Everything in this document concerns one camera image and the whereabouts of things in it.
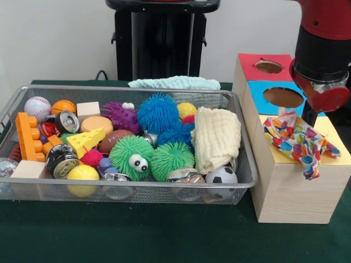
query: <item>green fuzzy ball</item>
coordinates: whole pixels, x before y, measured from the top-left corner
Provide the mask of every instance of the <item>green fuzzy ball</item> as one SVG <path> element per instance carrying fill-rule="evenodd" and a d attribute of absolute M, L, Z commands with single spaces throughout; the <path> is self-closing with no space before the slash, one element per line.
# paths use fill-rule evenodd
<path fill-rule="evenodd" d="M 168 175 L 181 168 L 192 168 L 195 157 L 190 147 L 181 142 L 167 143 L 155 150 L 151 161 L 152 174 L 159 182 L 165 182 Z"/>
<path fill-rule="evenodd" d="M 67 142 L 67 138 L 77 135 L 77 133 L 64 133 L 63 135 L 61 135 L 60 140 L 64 143 L 64 144 L 68 144 Z"/>
<path fill-rule="evenodd" d="M 154 152 L 154 148 L 144 138 L 126 136 L 112 148 L 109 159 L 120 173 L 129 175 L 133 181 L 139 181 L 151 173 L 150 163 Z M 129 165 L 129 158 L 132 155 L 140 155 L 148 162 L 149 167 L 146 171 L 139 172 Z"/>

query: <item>purple spiky ball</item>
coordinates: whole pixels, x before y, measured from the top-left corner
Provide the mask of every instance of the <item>purple spiky ball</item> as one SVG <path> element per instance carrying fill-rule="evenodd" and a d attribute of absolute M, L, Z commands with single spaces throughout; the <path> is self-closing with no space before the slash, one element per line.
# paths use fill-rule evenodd
<path fill-rule="evenodd" d="M 140 132 L 140 126 L 137 123 L 137 110 L 122 108 L 122 103 L 118 101 L 107 103 L 101 110 L 105 111 L 102 116 L 110 119 L 115 129 L 130 130 L 134 134 Z"/>

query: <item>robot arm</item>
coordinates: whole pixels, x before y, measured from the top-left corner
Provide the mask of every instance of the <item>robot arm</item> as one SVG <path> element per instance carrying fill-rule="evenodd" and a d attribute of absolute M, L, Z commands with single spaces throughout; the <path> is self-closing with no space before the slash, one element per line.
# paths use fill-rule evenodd
<path fill-rule="evenodd" d="M 297 0 L 302 8 L 290 72 L 307 101 L 303 118 L 334 111 L 349 99 L 345 84 L 351 62 L 351 0 Z"/>

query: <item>colorful polka dot cloth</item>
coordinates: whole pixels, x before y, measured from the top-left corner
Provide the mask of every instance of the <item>colorful polka dot cloth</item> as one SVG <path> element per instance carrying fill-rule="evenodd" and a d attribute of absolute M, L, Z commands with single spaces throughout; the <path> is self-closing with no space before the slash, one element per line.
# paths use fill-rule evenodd
<path fill-rule="evenodd" d="M 320 176 L 320 156 L 340 156 L 340 151 L 321 134 L 302 120 L 296 111 L 279 109 L 277 118 L 268 117 L 263 124 L 268 141 L 290 158 L 298 160 L 306 170 L 303 175 L 311 180 Z"/>

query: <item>orange basketball toy ball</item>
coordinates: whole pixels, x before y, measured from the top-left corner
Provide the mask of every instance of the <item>orange basketball toy ball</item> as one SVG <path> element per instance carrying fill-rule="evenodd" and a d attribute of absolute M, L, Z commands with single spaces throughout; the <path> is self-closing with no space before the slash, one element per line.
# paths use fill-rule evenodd
<path fill-rule="evenodd" d="M 70 111 L 70 112 L 73 112 L 74 114 L 76 114 L 77 107 L 72 101 L 59 100 L 51 108 L 51 114 L 56 115 L 56 114 L 59 114 L 61 111 Z"/>

